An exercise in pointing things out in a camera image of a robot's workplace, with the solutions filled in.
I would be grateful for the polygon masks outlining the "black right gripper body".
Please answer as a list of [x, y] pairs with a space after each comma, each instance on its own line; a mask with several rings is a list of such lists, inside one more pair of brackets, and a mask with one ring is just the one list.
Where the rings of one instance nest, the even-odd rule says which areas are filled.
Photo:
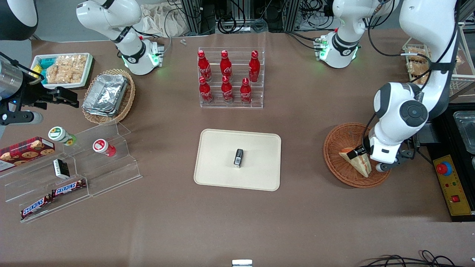
[[19, 111], [22, 106], [37, 106], [46, 109], [48, 103], [56, 103], [51, 91], [41, 83], [11, 86], [11, 111]]

